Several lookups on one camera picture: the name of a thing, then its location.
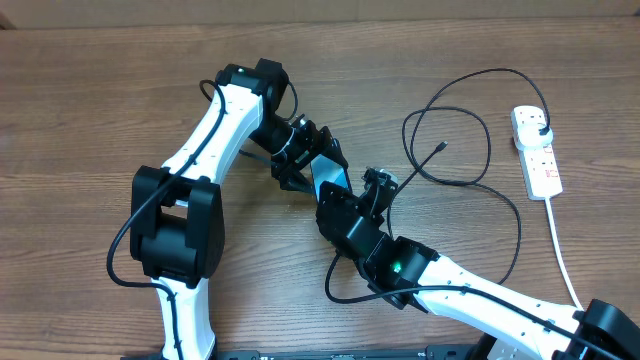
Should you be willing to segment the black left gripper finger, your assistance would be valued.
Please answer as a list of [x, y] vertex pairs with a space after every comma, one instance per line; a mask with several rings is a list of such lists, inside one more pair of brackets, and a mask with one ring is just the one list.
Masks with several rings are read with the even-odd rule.
[[277, 180], [281, 190], [314, 194], [312, 183], [295, 168], [283, 168], [278, 173]]
[[324, 156], [344, 170], [349, 167], [337, 138], [331, 139], [329, 146], [324, 150]]

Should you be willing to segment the Galaxy S24 smartphone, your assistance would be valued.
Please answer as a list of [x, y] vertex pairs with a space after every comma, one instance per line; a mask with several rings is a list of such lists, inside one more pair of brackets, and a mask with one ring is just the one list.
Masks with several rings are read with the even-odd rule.
[[347, 170], [337, 162], [324, 155], [318, 155], [311, 161], [310, 165], [316, 197], [320, 196], [320, 187], [325, 181], [337, 184], [348, 190], [351, 189]]

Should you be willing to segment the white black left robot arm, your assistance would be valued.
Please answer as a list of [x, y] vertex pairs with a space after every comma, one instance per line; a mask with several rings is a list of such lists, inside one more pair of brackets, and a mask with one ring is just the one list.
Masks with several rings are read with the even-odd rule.
[[291, 86], [281, 63], [229, 64], [212, 85], [188, 140], [161, 167], [140, 167], [132, 183], [130, 252], [160, 299], [160, 359], [216, 355], [208, 285], [225, 242], [221, 186], [247, 140], [270, 153], [271, 174], [283, 190], [318, 197], [325, 182], [350, 186], [348, 164], [327, 128], [277, 115]]

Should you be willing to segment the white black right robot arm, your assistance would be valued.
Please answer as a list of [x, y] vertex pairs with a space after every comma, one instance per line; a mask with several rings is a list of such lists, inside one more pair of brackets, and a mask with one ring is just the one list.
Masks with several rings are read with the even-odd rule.
[[316, 221], [338, 256], [367, 282], [365, 301], [384, 299], [470, 325], [531, 359], [636, 359], [639, 327], [598, 299], [586, 310], [518, 293], [477, 276], [426, 245], [381, 230], [382, 212], [398, 184], [370, 169], [361, 195], [345, 170], [313, 177]]

